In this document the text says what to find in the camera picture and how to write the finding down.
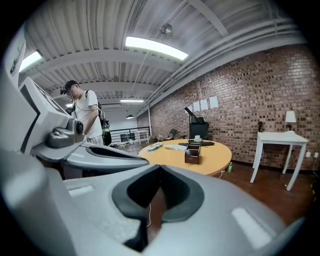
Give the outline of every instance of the green bottle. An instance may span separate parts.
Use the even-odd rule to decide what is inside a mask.
[[[229,164],[228,173],[231,173],[231,171],[232,171],[232,162],[230,162]]]

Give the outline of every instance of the railing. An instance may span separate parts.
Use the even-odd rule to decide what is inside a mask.
[[[140,141],[147,141],[150,137],[150,127],[137,127],[137,128],[128,128],[128,129],[118,129],[118,130],[110,130],[112,143],[121,143],[128,142],[129,140],[139,142],[138,131],[146,131],[140,132]]]

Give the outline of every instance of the wooden box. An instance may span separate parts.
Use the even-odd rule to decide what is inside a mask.
[[[200,163],[200,149],[200,143],[189,143],[184,152],[184,162],[198,165]]]

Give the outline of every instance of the white paper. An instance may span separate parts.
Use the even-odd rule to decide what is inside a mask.
[[[201,110],[208,110],[208,102],[207,99],[200,100]]]
[[[209,100],[210,100],[210,108],[211,108],[211,109],[213,109],[213,108],[219,108],[219,105],[218,105],[218,97],[217,97],[217,96],[210,97]]]
[[[188,106],[188,109],[192,112],[192,105]]]
[[[194,112],[200,111],[199,101],[196,101],[196,102],[193,103],[193,111],[194,111]]]

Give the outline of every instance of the round wooden table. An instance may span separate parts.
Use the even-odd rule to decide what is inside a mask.
[[[163,141],[163,146],[153,153],[145,147],[139,152],[139,156],[145,158],[150,164],[168,165],[187,169],[199,174],[212,176],[224,170],[231,161],[231,151],[225,145],[215,142],[213,146],[202,146],[200,151],[200,164],[185,163],[185,152],[165,148],[165,145],[177,145],[187,143],[188,139],[174,139]]]

